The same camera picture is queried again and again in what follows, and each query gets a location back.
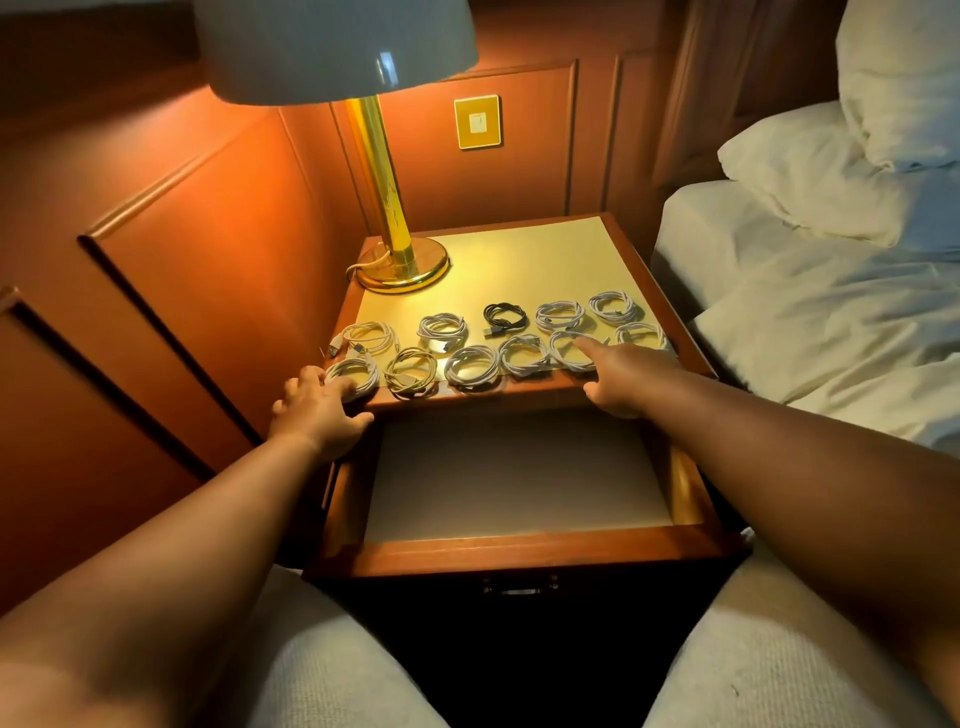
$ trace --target lamp shade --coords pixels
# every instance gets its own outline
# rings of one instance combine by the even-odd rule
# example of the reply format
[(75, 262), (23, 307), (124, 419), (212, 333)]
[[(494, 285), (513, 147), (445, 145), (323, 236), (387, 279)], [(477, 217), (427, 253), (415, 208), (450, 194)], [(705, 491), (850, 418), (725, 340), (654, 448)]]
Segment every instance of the lamp shade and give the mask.
[(214, 93), (283, 106), (428, 84), (477, 63), (467, 0), (194, 0)]

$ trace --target open drawer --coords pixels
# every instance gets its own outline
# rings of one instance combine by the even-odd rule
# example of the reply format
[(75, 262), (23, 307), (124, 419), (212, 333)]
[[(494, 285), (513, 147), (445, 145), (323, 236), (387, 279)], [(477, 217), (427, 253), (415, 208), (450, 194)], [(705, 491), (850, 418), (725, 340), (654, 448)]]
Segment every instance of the open drawer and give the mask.
[(306, 578), (727, 556), (693, 462), (591, 409), (433, 412), (368, 432), (333, 472)]

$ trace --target cable plug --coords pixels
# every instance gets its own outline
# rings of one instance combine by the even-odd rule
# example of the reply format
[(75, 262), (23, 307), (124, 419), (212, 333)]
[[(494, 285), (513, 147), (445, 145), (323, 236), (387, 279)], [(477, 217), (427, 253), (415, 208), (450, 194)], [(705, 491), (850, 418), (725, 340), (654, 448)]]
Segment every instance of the cable plug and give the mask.
[(340, 353), (340, 349), (342, 349), (343, 347), (344, 347), (344, 334), (338, 333), (336, 337), (333, 339), (333, 341), (330, 342), (330, 346), (326, 348), (326, 352), (330, 354), (331, 357), (336, 356), (338, 353)]

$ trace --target white pants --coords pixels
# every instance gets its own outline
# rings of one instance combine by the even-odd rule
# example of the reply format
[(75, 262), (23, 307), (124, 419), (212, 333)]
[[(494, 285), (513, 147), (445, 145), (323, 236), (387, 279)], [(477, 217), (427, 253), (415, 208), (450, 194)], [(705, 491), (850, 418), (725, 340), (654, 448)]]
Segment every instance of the white pants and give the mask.
[[(402, 667), (274, 569), (199, 725), (445, 726)], [(924, 687), (760, 546), (670, 668), (647, 728), (949, 728)]]

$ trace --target table lamp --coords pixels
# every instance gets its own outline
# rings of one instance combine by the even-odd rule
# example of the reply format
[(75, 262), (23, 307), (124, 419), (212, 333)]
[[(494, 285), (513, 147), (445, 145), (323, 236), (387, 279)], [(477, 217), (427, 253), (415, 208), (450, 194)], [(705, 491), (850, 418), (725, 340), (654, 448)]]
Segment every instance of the table lamp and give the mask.
[(257, 106), (348, 100), (381, 216), (383, 243), (356, 277), (379, 293), (414, 291), (449, 269), (436, 240), (411, 237), (376, 94), (428, 84), (477, 63), (467, 0), (194, 0), (210, 87)]

